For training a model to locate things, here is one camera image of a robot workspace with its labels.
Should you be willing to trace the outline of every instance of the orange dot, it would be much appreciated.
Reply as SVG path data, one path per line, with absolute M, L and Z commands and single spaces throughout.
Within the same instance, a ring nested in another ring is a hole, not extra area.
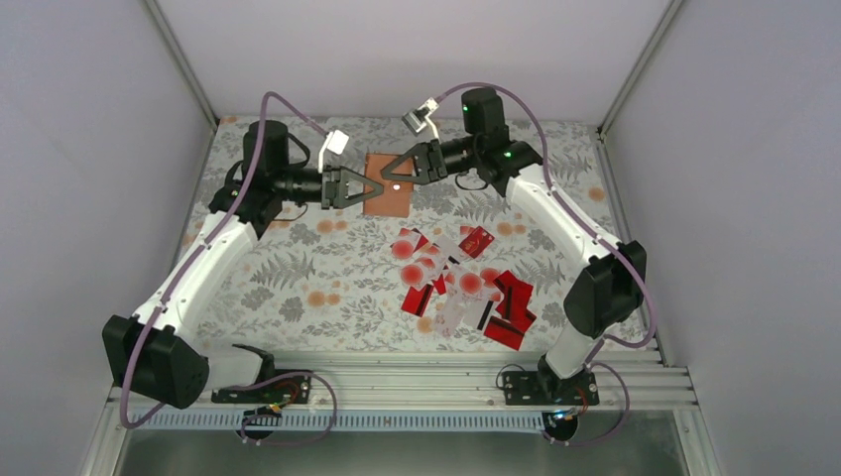
M 312 307 L 321 307 L 324 305 L 324 293 L 321 291 L 313 291 L 309 293 L 309 296 L 306 297 L 306 303 L 311 305 Z
M 428 317 L 421 317 L 418 319 L 418 331 L 421 334 L 429 334 L 432 332 L 432 319 Z
M 590 195 L 590 199 L 593 201 L 602 201 L 605 197 L 604 190 L 599 186 L 590 187 L 590 191 L 587 194 Z
M 329 233 L 333 231 L 333 222 L 330 220 L 321 220 L 315 229 L 318 230 L 318 233 Z
M 510 236 L 514 232 L 514 227 L 511 226 L 511 223 L 502 222 L 497 225 L 497 231 L 502 236 Z

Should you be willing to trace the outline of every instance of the black mounting plate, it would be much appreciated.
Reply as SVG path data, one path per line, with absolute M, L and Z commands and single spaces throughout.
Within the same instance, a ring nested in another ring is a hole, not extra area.
M 287 372 L 296 372 L 296 370 L 277 369 L 275 374 L 281 375 Z M 305 405 L 308 403 L 309 389 L 312 385 L 312 381 L 310 377 L 304 376 L 290 377 L 262 389 L 249 390 L 245 392 L 239 390 L 217 390 L 213 392 L 210 400 L 215 404 L 277 404 L 284 402 L 286 398 L 290 398 L 292 396 L 294 389 L 292 386 L 285 384 L 285 382 L 289 381 L 295 382 L 300 388 L 298 396 L 292 403 L 298 405 Z
M 599 392 L 596 377 L 592 372 L 579 372 L 567 379 L 566 390 L 553 397 L 546 394 L 538 381 L 537 372 L 503 372 L 502 386 L 505 392 L 505 405 L 511 407 L 577 406 L 583 402 L 580 389 L 587 399 L 588 406 L 599 404 Z

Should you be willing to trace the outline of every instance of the table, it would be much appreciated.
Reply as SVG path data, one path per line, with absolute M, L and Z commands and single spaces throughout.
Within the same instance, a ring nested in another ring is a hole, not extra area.
M 419 140 L 398 118 L 314 119 L 327 130 L 338 128 L 351 137 L 344 154 L 328 162 L 359 173 L 364 170 L 366 153 L 400 154 Z M 207 203 L 222 186 L 228 169 L 242 159 L 242 136 L 256 120 L 253 116 L 229 116 L 220 121 L 183 236 L 182 252 L 195 239 L 208 213 Z M 301 120 L 280 120 L 311 150 L 319 149 L 321 138 Z M 441 140 L 464 135 L 461 120 L 436 122 Z M 587 127 L 571 122 L 541 124 L 558 183 L 600 225 L 614 231 Z M 512 138 L 526 140 L 540 150 L 529 121 L 509 121 L 509 125 Z M 302 159 L 300 151 L 292 155 L 293 162 Z M 480 183 L 470 177 L 461 182 L 465 186 Z M 298 213 L 290 204 L 279 218 L 293 218 Z M 466 326 L 451 337 L 435 332 L 432 317 L 443 306 L 442 297 L 434 297 L 421 318 L 400 310 L 407 287 L 400 280 L 399 269 L 405 262 L 392 257 L 389 249 L 399 230 L 417 228 L 431 240 L 446 235 L 457 242 L 461 225 L 481 225 L 496 236 L 494 244 L 468 268 L 511 270 L 535 286 L 529 308 L 538 319 L 521 350 L 546 350 L 567 323 L 561 304 L 576 275 L 534 222 L 508 206 L 493 188 L 462 191 L 452 179 L 416 186 L 412 212 L 405 219 L 362 215 L 361 205 L 321 210 L 313 204 L 295 222 L 273 223 L 256 249 L 242 258 L 197 323 L 200 345 L 244 343 L 268 351 L 513 352 Z M 611 332 L 639 340 L 642 330 L 639 318 L 633 315 Z M 613 342 L 605 348 L 623 349 Z

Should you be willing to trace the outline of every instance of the purple cable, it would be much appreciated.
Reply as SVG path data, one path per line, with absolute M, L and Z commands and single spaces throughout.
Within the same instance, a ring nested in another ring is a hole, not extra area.
M 630 410 L 631 410 L 631 394 L 630 394 L 630 392 L 628 392 L 628 385 L 625 384 L 625 381 L 622 380 L 622 377 L 619 376 L 619 372 L 614 370 L 613 367 L 611 367 L 611 366 L 609 366 L 609 365 L 607 365 L 603 362 L 593 362 L 590 365 L 592 367 L 604 367 L 605 369 L 610 371 L 610 373 L 613 374 L 614 377 L 616 377 L 616 380 L 619 381 L 619 385 L 622 386 L 622 392 L 625 394 L 625 409 L 622 411 L 622 415 L 619 417 L 619 421 L 617 421 L 616 424 L 612 428 L 610 428 L 610 431 L 606 432 L 605 434 L 603 434 L 603 435 L 601 435 L 597 438 L 588 439 L 587 441 L 571 441 L 571 442 L 570 441 L 562 441 L 562 442 L 559 442 L 559 443 L 555 443 L 555 439 L 553 437 L 549 436 L 549 434 L 547 432 L 542 431 L 541 434 L 543 435 L 544 438 L 546 438 L 549 441 L 549 444 L 561 444 L 563 446 L 570 446 L 570 447 L 573 447 L 573 448 L 574 447 L 591 446 L 593 444 L 598 444 L 598 443 L 601 443 L 601 442 L 605 441 L 606 439 L 609 439 L 609 438 L 615 436 L 616 433 L 618 433 L 619 430 L 622 429 L 622 426 L 625 426 L 625 423 L 628 421 L 628 414 L 630 413 Z
M 575 223 L 577 223 L 578 226 L 580 226 L 590 236 L 590 238 L 592 238 L 593 240 L 598 240 L 599 244 L 604 246 L 613 256 L 616 257 L 617 260 L 619 260 L 620 263 L 622 263 L 623 266 L 625 266 L 625 268 L 631 274 L 631 277 L 634 279 L 634 282 L 637 283 L 637 286 L 643 293 L 644 301 L 646 302 L 646 307 L 649 310 L 649 317 L 651 319 L 651 322 L 649 322 L 649 330 L 646 333 L 646 336 L 643 337 L 643 340 L 641 340 L 640 342 L 629 342 L 627 340 L 623 340 L 619 337 L 610 334 L 604 335 L 603 339 L 610 339 L 614 342 L 622 344 L 626 347 L 631 347 L 633 349 L 640 349 L 648 345 L 648 343 L 651 342 L 655 336 L 658 322 L 657 310 L 655 309 L 654 301 L 652 300 L 649 288 L 646 286 L 645 280 L 643 280 L 643 277 L 640 276 L 640 274 L 637 272 L 637 270 L 634 268 L 631 262 L 629 262 L 628 259 L 625 258 L 622 255 L 622 253 L 620 253 L 619 250 L 617 250 L 613 245 L 602 239 L 596 232 L 596 230 L 591 228 L 590 225 L 588 225 L 583 218 L 581 218 L 577 213 L 575 213 L 575 210 L 573 210 L 572 207 L 569 206 L 569 204 L 566 203 L 566 201 L 564 201 L 564 199 L 561 198 L 556 191 L 554 191 L 554 180 L 552 179 L 551 174 L 549 172 L 549 146 L 548 142 L 546 141 L 546 134 L 543 132 L 543 127 L 541 127 L 541 123 L 540 121 L 538 121 L 538 118 L 535 116 L 535 113 L 532 112 L 532 109 L 530 109 L 529 106 L 527 106 L 526 103 L 523 102 L 523 100 L 517 96 L 517 94 L 509 91 L 508 89 L 502 86 L 491 84 L 489 82 L 465 82 L 462 84 L 458 84 L 457 86 L 453 86 L 447 89 L 443 94 L 437 96 L 435 100 L 438 103 L 440 103 L 453 92 L 468 87 L 492 87 L 502 92 L 503 94 L 513 99 L 514 102 L 516 102 L 523 109 L 523 111 L 526 112 L 526 115 L 529 116 L 529 119 L 535 124 L 535 129 L 538 130 L 538 136 L 540 136 L 541 138 L 541 148 L 543 156 L 543 180 L 545 180 L 546 186 L 550 190 L 552 190 L 552 196 L 554 197 L 555 201 L 557 201 L 557 204 L 560 205 L 563 211 L 567 215 L 569 215 L 572 218 L 572 220 L 575 221 Z M 601 345 L 597 345 L 595 351 L 598 352 L 598 349 L 601 349 Z M 593 357 L 595 357 L 595 353 L 591 353 L 588 359 L 592 359 Z
M 238 391 L 242 391 L 242 392 L 249 391 L 249 390 L 256 390 L 256 389 L 266 387 L 267 385 L 272 385 L 275 382 L 278 382 L 279 380 L 286 380 L 286 379 L 290 379 L 292 377 L 312 377 L 315 380 L 317 380 L 318 382 L 320 382 L 327 389 L 327 392 L 330 393 L 330 396 L 333 398 L 333 414 L 332 414 L 332 416 L 330 416 L 330 421 L 327 423 L 327 427 L 321 433 L 317 434 L 316 436 L 314 436 L 312 438 L 309 438 L 309 439 L 303 439 L 301 441 L 280 441 L 280 442 L 269 441 L 269 442 L 266 442 L 265 444 L 267 444 L 269 446 L 280 446 L 280 447 L 284 447 L 284 448 L 294 448 L 294 447 L 297 447 L 297 446 L 304 446 L 306 444 L 315 443 L 317 441 L 321 441 L 321 440 L 325 439 L 327 437 L 327 435 L 330 434 L 330 431 L 333 429 L 333 427 L 336 425 L 336 418 L 338 417 L 338 410 L 339 410 L 338 399 L 336 398 L 336 393 L 335 393 L 335 391 L 333 391 L 333 388 L 330 386 L 330 384 L 327 383 L 326 380 L 324 380 L 323 378 L 321 378 L 320 376 L 318 376 L 317 374 L 315 374 L 313 372 L 298 371 L 298 372 L 287 372 L 286 374 L 276 375 L 275 377 L 272 377 L 271 379 L 269 379 L 265 382 L 260 382 L 259 384 L 249 385 L 249 386 L 245 386 L 245 387 L 229 387 L 227 389 L 227 390 L 238 390 Z M 262 444 L 260 440 L 249 438 L 245 434 L 245 427 L 249 423 L 254 421 L 255 419 L 259 419 L 259 418 L 262 418 L 262 417 L 266 417 L 266 416 L 265 415 L 252 415 L 252 416 L 249 416 L 249 417 L 245 418 L 242 421 L 242 426 L 240 427 L 239 435 L 242 436 L 242 439 L 243 439 L 244 442 L 245 441 L 250 441 L 250 442 L 252 442 L 254 444 L 257 444 L 257 445 Z
M 132 348 L 132 353 L 129 356 L 129 362 L 126 365 L 126 375 L 123 378 L 122 383 L 122 392 L 120 393 L 120 422 L 124 427 L 127 429 L 134 429 L 140 426 L 141 424 L 145 423 L 149 420 L 155 413 L 158 412 L 161 408 L 164 407 L 164 403 L 159 403 L 155 405 L 154 408 L 149 410 L 148 413 L 141 416 L 137 421 L 129 421 L 128 415 L 128 405 L 129 405 L 129 392 L 131 389 L 132 380 L 134 380 L 134 372 L 137 367 L 137 361 L 140 358 L 140 351 L 143 349 L 143 344 L 146 343 L 146 339 L 149 337 L 150 332 L 152 332 L 152 328 L 155 325 L 155 321 L 158 320 L 158 317 L 161 316 L 161 313 L 164 311 L 167 302 L 170 300 L 173 292 L 176 290 L 176 287 L 179 285 L 181 279 L 184 277 L 187 271 L 189 271 L 190 266 L 198 259 L 201 253 L 210 248 L 210 242 L 213 241 L 214 238 L 222 231 L 222 229 L 227 225 L 228 221 L 231 219 L 231 216 L 236 212 L 239 208 L 240 203 L 242 203 L 243 197 L 245 197 L 245 193 L 248 191 L 248 187 L 251 185 L 251 180 L 254 177 L 254 171 L 257 169 L 257 162 L 258 158 L 260 157 L 260 153 L 263 151 L 263 138 L 266 135 L 266 116 L 268 115 L 269 111 L 269 98 L 274 97 L 275 99 L 281 101 L 285 106 L 287 106 L 292 112 L 294 112 L 300 119 L 303 120 L 309 127 L 315 129 L 319 134 L 322 136 L 326 136 L 327 132 L 322 129 L 318 124 L 306 117 L 303 113 L 298 111 L 292 104 L 286 100 L 283 96 L 278 94 L 275 91 L 269 91 L 263 95 L 263 101 L 260 103 L 260 121 L 257 126 L 257 144 L 254 147 L 254 155 L 251 157 L 251 165 L 248 168 L 248 171 L 245 177 L 242 180 L 242 186 L 240 187 L 239 193 L 237 193 L 234 202 L 231 204 L 231 207 L 225 212 L 225 216 L 222 217 L 222 220 L 216 224 L 215 227 L 207 234 L 204 238 L 204 242 L 198 245 L 192 253 L 187 257 L 184 261 L 184 264 L 181 265 L 178 270 L 176 271 L 173 278 L 170 280 L 169 285 L 164 289 L 163 294 L 161 295 L 161 303 L 155 306 L 155 309 L 152 311 L 152 314 L 149 316 L 149 320 L 143 326 L 143 330 L 140 331 L 140 335 L 137 338 L 137 341 L 134 344 L 134 348 Z

